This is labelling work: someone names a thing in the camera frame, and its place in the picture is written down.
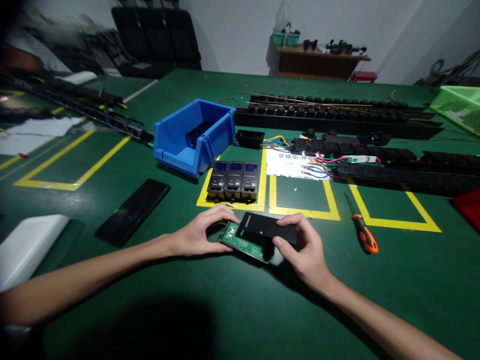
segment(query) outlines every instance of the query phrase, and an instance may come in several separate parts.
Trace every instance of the display screen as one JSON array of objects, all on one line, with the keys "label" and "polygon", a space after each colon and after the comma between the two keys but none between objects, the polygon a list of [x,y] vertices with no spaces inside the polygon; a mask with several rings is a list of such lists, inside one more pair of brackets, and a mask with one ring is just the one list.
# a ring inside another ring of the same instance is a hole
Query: display screen
[{"label": "display screen", "polygon": [[215,164],[215,170],[218,170],[218,171],[227,171],[227,165],[226,163],[223,163],[223,162],[217,162]]},{"label": "display screen", "polygon": [[232,171],[242,171],[244,168],[244,164],[241,162],[231,162],[230,163],[230,170]]},{"label": "display screen", "polygon": [[96,230],[95,236],[124,245],[170,191],[170,186],[148,179]]},{"label": "display screen", "polygon": [[257,164],[245,164],[245,171],[257,171],[258,165]]}]

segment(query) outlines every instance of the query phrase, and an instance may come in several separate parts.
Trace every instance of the white paper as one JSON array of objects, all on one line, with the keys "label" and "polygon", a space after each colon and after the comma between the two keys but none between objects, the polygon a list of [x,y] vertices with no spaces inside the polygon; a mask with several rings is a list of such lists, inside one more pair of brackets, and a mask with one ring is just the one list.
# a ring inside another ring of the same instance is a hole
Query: white paper
[{"label": "white paper", "polygon": [[134,68],[137,69],[146,69],[152,66],[152,64],[146,63],[146,62],[139,62],[136,63],[135,65],[132,65]]},{"label": "white paper", "polygon": [[81,72],[74,73],[72,75],[61,77],[60,79],[75,85],[80,85],[80,84],[87,83],[90,80],[93,80],[96,78],[97,78],[97,74],[95,74],[94,72],[81,71]]},{"label": "white paper", "polygon": [[65,136],[70,128],[83,120],[79,117],[63,117],[60,119],[28,119],[22,125],[7,129],[9,134],[29,134],[45,136]]},{"label": "white paper", "polygon": [[[329,181],[330,176],[327,174],[308,171],[302,167],[302,165],[309,165],[310,161],[313,160],[315,160],[314,156],[292,155],[288,152],[269,148],[266,150],[266,174],[285,178]],[[315,175],[316,177],[303,174],[302,171]]]},{"label": "white paper", "polygon": [[0,154],[16,156],[19,153],[28,154],[55,136],[11,134],[4,138],[0,136]]}]

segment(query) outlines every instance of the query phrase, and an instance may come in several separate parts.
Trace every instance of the blue display screen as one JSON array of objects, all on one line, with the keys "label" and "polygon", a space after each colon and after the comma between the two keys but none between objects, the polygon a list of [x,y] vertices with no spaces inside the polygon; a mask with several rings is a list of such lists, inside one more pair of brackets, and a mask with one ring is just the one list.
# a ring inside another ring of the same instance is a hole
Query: blue display screen
[{"label": "blue display screen", "polygon": [[231,171],[242,171],[244,168],[244,164],[241,162],[231,162],[230,163],[230,170]]},{"label": "blue display screen", "polygon": [[257,164],[245,164],[245,171],[257,171],[258,165]]},{"label": "blue display screen", "polygon": [[223,162],[217,162],[215,164],[215,170],[219,171],[227,171],[227,164]]}]

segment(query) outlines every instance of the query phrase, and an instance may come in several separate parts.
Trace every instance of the blue storage bin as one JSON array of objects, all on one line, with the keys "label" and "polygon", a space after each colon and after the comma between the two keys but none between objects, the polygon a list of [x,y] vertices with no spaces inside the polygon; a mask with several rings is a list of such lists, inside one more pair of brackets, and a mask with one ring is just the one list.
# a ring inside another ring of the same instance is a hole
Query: blue storage bin
[{"label": "blue storage bin", "polygon": [[[155,123],[153,156],[159,163],[198,179],[233,144],[236,110],[201,99],[191,102]],[[186,134],[204,121],[213,125],[198,137],[194,146]]]}]

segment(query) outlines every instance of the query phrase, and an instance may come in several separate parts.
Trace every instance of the fingers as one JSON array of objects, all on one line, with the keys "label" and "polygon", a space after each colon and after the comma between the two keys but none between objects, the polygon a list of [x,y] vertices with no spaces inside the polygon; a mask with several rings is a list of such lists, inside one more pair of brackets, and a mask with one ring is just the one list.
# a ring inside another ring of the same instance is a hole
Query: fingers
[{"label": "fingers", "polygon": [[207,211],[204,211],[204,212],[201,212],[199,215],[200,216],[208,216],[208,215],[211,215],[211,214],[215,214],[215,213],[218,213],[220,211],[223,211],[223,212],[227,212],[233,216],[235,216],[235,213],[234,211],[229,208],[227,205],[225,204],[218,204],[214,207],[211,207],[210,209],[208,209]]},{"label": "fingers", "polygon": [[276,224],[278,226],[296,224],[298,226],[297,229],[300,229],[304,232],[315,231],[314,227],[312,226],[312,224],[310,224],[305,215],[300,212],[293,215],[287,215],[284,218],[278,220]]},{"label": "fingers", "polygon": [[233,249],[230,246],[220,242],[208,242],[205,246],[205,254],[208,253],[231,253]]},{"label": "fingers", "polygon": [[235,224],[240,224],[240,220],[232,213],[228,211],[217,211],[210,215],[205,215],[202,217],[201,221],[205,228],[209,227],[210,225],[217,223],[222,220],[230,220]]},{"label": "fingers", "polygon": [[287,259],[293,266],[298,264],[300,254],[292,247],[292,245],[290,245],[288,241],[280,236],[275,236],[272,241],[285,259]]}]

